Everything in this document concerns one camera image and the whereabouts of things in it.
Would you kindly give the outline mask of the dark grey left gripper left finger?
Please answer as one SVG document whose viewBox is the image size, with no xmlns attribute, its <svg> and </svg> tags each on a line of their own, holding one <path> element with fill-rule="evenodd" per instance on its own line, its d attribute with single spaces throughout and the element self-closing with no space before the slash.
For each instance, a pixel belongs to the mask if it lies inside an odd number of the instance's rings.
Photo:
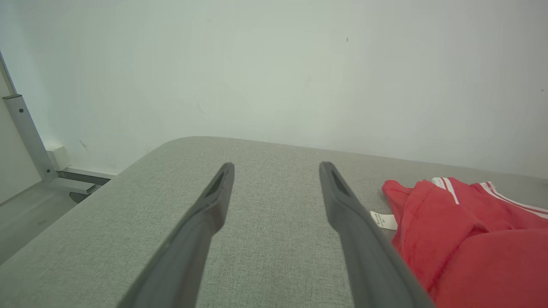
<svg viewBox="0 0 548 308">
<path fill-rule="evenodd" d="M 118 307 L 194 308 L 211 240 L 226 221 L 234 178 L 234 164 L 223 164 Z"/>
</svg>

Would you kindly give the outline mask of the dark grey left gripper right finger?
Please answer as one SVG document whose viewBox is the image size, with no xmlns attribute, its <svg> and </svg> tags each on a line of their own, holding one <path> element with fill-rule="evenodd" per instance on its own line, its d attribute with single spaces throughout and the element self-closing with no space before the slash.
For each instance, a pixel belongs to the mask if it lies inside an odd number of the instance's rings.
<svg viewBox="0 0 548 308">
<path fill-rule="evenodd" d="M 357 308 L 435 305 L 331 162 L 319 165 L 329 224 L 338 233 Z"/>
</svg>

